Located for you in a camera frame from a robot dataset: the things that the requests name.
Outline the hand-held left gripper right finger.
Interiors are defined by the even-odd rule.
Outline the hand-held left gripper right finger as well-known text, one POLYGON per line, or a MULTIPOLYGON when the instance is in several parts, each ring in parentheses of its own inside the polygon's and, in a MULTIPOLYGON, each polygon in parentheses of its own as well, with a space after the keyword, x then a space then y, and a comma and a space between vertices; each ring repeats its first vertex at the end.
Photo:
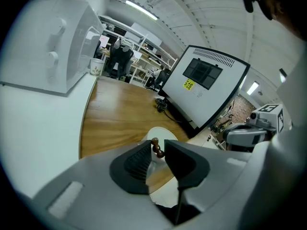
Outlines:
POLYGON ((178 182, 177 230, 235 230, 238 210, 225 196, 251 158, 224 151, 165 141, 165 161, 178 182))

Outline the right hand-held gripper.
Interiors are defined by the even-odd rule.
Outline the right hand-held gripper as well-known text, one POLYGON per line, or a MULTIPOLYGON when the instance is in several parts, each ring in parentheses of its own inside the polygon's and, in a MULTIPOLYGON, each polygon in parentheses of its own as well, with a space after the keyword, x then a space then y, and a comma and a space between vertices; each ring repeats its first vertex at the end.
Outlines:
POLYGON ((282 104, 266 104, 250 114, 245 123, 227 126, 223 140, 235 146, 255 146, 268 141, 272 133, 281 133, 292 128, 291 119, 283 110, 282 104))

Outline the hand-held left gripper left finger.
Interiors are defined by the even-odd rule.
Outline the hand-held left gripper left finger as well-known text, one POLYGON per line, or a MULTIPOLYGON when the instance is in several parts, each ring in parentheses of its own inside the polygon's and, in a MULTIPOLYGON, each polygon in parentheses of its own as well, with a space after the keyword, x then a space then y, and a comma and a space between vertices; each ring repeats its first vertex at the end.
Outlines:
POLYGON ((56 230, 170 230, 146 185, 151 143, 141 141, 77 161, 34 196, 56 230))

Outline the small brown spoon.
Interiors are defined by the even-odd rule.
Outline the small brown spoon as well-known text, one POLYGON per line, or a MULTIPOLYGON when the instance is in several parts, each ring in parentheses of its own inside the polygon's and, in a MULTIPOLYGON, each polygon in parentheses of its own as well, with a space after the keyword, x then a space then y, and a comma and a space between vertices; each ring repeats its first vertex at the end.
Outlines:
POLYGON ((153 173, 160 171, 166 166, 166 162, 164 160, 165 153, 159 145, 159 139, 152 138, 151 145, 151 162, 147 170, 147 177, 150 177, 153 173))

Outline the printed white paper cup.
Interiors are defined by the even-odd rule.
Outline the printed white paper cup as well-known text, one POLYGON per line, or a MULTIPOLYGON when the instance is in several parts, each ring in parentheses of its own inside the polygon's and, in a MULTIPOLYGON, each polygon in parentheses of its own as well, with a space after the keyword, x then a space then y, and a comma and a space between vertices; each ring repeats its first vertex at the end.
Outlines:
POLYGON ((105 62, 98 58, 92 58, 90 60, 90 74, 93 76, 99 76, 102 72, 105 62))

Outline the large monitor on stand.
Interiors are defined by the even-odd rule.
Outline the large monitor on stand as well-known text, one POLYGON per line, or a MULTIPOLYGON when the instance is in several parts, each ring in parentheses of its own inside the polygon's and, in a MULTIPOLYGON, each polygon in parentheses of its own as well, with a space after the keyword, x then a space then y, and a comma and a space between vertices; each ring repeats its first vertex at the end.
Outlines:
POLYGON ((189 45, 158 94, 199 133, 230 105, 249 69, 250 64, 235 56, 189 45))

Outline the ceiling tube light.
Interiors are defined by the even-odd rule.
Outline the ceiling tube light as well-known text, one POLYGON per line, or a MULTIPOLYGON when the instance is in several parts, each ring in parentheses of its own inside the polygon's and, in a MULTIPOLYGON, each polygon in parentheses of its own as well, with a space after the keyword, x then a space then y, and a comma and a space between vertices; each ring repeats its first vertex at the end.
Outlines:
POLYGON ((258 82, 253 82, 253 84, 250 86, 250 88, 247 91, 248 95, 252 95, 252 93, 259 87, 259 83, 258 82))
POLYGON ((154 21, 158 20, 158 17, 155 16, 153 13, 151 13, 150 11, 148 11, 147 9, 143 8, 142 6, 138 5, 137 3, 131 1, 131 0, 126 0, 125 3, 131 7, 133 7, 134 9, 140 11, 141 13, 145 14, 146 16, 150 17, 151 19, 153 19, 154 21))

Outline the person's white shirt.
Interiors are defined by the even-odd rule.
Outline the person's white shirt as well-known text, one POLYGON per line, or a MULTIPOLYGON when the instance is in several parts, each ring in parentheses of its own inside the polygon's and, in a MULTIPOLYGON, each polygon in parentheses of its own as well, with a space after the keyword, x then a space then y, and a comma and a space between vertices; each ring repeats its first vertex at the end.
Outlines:
POLYGON ((277 93, 292 128, 269 143, 239 230, 307 230, 307 52, 277 93))

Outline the brown wooden table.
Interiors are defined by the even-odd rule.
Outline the brown wooden table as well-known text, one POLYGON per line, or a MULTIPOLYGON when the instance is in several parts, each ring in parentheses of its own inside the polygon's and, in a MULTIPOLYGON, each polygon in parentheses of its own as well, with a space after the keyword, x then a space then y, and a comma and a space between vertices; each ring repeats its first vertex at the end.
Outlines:
POLYGON ((122 81, 100 77, 87 104, 81 131, 81 161, 131 148, 153 127, 169 130, 182 142, 192 136, 156 109, 156 93, 122 81))

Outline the white desk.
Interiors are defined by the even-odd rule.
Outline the white desk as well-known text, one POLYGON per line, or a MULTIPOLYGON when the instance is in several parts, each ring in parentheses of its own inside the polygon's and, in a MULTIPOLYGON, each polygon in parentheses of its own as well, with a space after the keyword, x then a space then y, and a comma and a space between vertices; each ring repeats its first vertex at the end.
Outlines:
POLYGON ((96 81, 85 74, 67 94, 0 86, 0 161, 14 189, 32 198, 79 160, 96 81))

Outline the white shelving rack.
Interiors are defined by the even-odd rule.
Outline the white shelving rack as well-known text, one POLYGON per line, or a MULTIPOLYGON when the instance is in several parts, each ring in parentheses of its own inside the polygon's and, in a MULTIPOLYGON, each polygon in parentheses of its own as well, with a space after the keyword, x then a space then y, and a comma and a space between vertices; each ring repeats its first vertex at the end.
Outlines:
POLYGON ((134 55, 127 65, 127 74, 121 77, 129 80, 129 83, 132 83, 133 79, 144 80, 144 78, 149 78, 154 70, 164 69, 165 67, 171 70, 176 63, 177 60, 160 46, 153 43, 147 34, 143 35, 108 16, 100 16, 99 18, 102 23, 106 24, 106 29, 103 30, 102 36, 116 38, 114 42, 109 44, 108 50, 102 50, 102 59, 105 62, 104 72, 106 72, 106 66, 109 62, 110 46, 123 37, 131 40, 134 44, 132 49, 134 55))

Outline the white microwave oven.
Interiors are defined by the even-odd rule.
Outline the white microwave oven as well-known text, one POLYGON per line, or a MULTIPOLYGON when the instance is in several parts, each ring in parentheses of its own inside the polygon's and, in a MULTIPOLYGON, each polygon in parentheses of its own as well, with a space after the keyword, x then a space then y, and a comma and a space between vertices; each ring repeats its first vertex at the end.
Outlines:
POLYGON ((102 32, 86 1, 31 1, 0 52, 0 82, 67 93, 86 73, 102 32))

